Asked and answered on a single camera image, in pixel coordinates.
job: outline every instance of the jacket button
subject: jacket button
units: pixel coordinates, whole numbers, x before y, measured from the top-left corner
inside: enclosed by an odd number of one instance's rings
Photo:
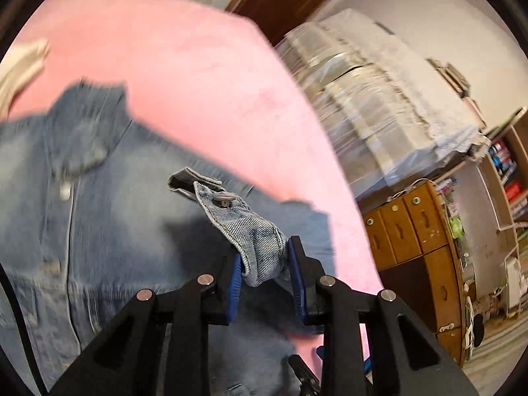
[[[237,196],[235,194],[229,192],[218,192],[213,197],[213,203],[222,207],[223,209],[228,209],[229,207],[231,207],[231,202],[235,199],[237,199]]]
[[[59,188],[59,197],[61,198],[61,201],[67,201],[68,199],[70,199],[70,196],[71,183],[69,181],[65,181]]]

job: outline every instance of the wooden cabinet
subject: wooden cabinet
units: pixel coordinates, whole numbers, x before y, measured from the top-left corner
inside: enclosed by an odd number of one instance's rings
[[[402,198],[379,209],[398,263],[421,255],[420,244]]]
[[[460,358],[462,357],[462,329],[446,330],[441,334],[437,334],[436,337],[453,360],[460,363]]]
[[[372,255],[378,270],[383,270],[396,265],[396,257],[392,250],[389,234],[379,211],[373,211],[363,217],[366,232],[369,236]]]
[[[442,247],[425,256],[431,292],[435,303],[437,332],[453,324],[460,327],[460,290],[455,264],[448,247]]]
[[[447,235],[440,219],[434,192],[428,183],[403,197],[424,254],[447,245]]]
[[[385,288],[393,290],[462,365],[465,333],[461,269],[431,182],[364,216]]]

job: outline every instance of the pink fabric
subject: pink fabric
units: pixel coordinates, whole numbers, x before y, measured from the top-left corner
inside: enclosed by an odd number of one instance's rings
[[[216,161],[280,200],[331,222],[337,276],[382,286],[361,215],[325,133],[250,21],[181,0],[46,0],[17,41],[45,37],[44,72],[10,118],[49,108],[74,81],[125,83],[135,120]],[[321,337],[294,338],[312,367]],[[368,353],[363,333],[364,354]]]

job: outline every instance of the metal button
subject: metal button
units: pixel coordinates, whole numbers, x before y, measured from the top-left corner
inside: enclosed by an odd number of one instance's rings
[[[152,290],[150,289],[141,289],[137,294],[136,298],[140,301],[148,301],[152,297]]]
[[[392,302],[396,299],[396,293],[394,293],[392,290],[386,289],[381,292],[381,298],[388,302]]]
[[[237,199],[235,194],[229,192],[218,192],[213,198],[213,202],[223,209],[231,207],[231,202]]]
[[[211,274],[202,274],[198,277],[198,283],[201,285],[210,285],[215,280]]]
[[[335,284],[335,278],[332,276],[322,276],[319,282],[326,287],[332,287]]]
[[[71,183],[69,181],[65,181],[59,187],[59,197],[61,198],[61,201],[67,201],[68,199],[70,199],[70,196]]]

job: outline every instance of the denim fabric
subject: denim fabric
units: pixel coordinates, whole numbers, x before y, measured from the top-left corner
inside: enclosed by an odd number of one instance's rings
[[[287,261],[286,237],[281,230],[273,222],[253,212],[237,194],[230,193],[234,199],[229,201],[229,206],[222,207],[215,203],[218,191],[198,181],[193,183],[193,187],[197,201],[213,226],[240,253],[244,264],[244,281],[257,287],[264,281],[278,277]]]
[[[333,273],[325,215],[278,203],[134,123],[122,88],[73,86],[48,114],[0,124],[0,261],[48,387],[139,289],[177,289],[231,249],[199,203],[168,189],[185,168],[221,181],[284,236],[300,235]],[[213,394],[238,384],[261,396],[297,394],[284,363],[293,352],[284,335],[302,328],[293,311],[273,280],[242,288],[232,325],[210,329]],[[0,344],[35,389],[3,293]]]

